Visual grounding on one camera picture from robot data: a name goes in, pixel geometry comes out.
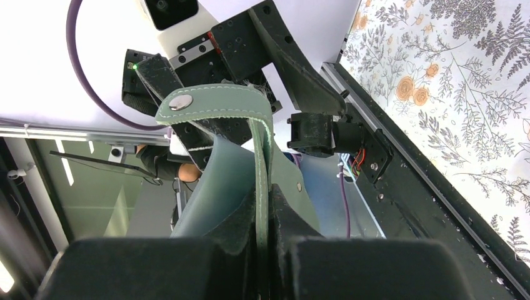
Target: tablecloth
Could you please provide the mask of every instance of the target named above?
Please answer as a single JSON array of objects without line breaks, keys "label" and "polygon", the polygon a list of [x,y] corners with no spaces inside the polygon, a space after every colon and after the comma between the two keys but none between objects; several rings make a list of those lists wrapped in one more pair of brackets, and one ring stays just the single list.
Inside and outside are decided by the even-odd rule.
[{"label": "tablecloth", "polygon": [[530,266],[530,2],[362,0],[341,64]]}]

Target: ceiling light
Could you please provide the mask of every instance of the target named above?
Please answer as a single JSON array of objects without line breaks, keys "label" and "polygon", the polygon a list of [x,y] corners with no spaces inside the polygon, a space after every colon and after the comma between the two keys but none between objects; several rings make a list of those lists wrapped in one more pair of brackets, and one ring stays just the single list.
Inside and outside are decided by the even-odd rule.
[{"label": "ceiling light", "polygon": [[[60,139],[56,139],[55,143],[57,144],[57,151],[64,153],[63,142]],[[68,183],[70,186],[74,184],[74,176],[72,175],[72,170],[70,169],[70,164],[66,158],[61,158],[62,166],[64,167],[64,172],[66,173],[66,178],[68,178]]]},{"label": "ceiling light", "polygon": [[4,264],[0,261],[0,289],[4,293],[7,293],[13,287],[14,283],[13,276],[11,276]]}]

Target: black sleeve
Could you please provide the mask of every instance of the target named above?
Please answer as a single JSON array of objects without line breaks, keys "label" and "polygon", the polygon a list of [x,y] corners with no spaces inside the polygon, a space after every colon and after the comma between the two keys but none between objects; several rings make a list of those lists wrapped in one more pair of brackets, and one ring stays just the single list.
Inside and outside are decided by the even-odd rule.
[{"label": "black sleeve", "polygon": [[169,147],[150,146],[143,147],[137,154],[145,168],[163,180],[173,180],[178,176],[180,162],[168,161]]}]

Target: person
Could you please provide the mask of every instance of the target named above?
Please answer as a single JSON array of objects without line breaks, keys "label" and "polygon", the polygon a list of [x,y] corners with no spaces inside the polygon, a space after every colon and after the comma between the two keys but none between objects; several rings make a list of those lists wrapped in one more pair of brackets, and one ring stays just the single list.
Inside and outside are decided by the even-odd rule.
[{"label": "person", "polygon": [[145,168],[163,180],[175,178],[192,183],[201,177],[201,171],[194,164],[183,164],[168,161],[169,147],[138,145],[136,146],[136,157],[144,164]]}]

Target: person's elbow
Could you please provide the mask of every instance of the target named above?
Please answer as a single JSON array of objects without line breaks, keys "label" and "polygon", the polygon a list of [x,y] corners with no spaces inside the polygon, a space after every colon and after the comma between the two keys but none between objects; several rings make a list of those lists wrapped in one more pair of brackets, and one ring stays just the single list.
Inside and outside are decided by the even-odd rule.
[{"label": "person's elbow", "polygon": [[192,183],[201,177],[201,172],[194,164],[182,164],[178,176],[181,181]]}]

